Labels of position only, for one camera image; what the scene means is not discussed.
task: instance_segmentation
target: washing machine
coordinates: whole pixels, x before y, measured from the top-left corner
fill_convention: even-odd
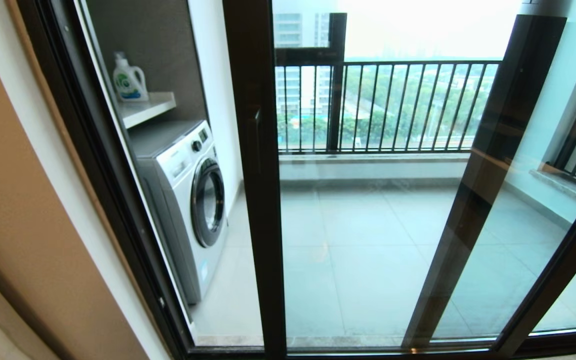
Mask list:
[[[129,132],[137,173],[188,304],[208,291],[226,242],[224,180],[205,120],[147,123]]]

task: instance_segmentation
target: dark door frame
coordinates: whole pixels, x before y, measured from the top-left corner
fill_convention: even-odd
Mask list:
[[[224,16],[235,90],[238,134],[244,166],[265,349],[196,347],[183,316],[147,210],[124,154],[103,85],[93,65],[74,3],[67,0],[17,0],[33,50],[64,124],[101,206],[115,232],[148,309],[176,359],[496,359],[576,351],[576,333],[531,336],[540,315],[576,271],[576,231],[570,231],[547,271],[504,330],[495,351],[410,353],[384,349],[330,349],[287,353],[279,168],[270,0],[224,0]]]

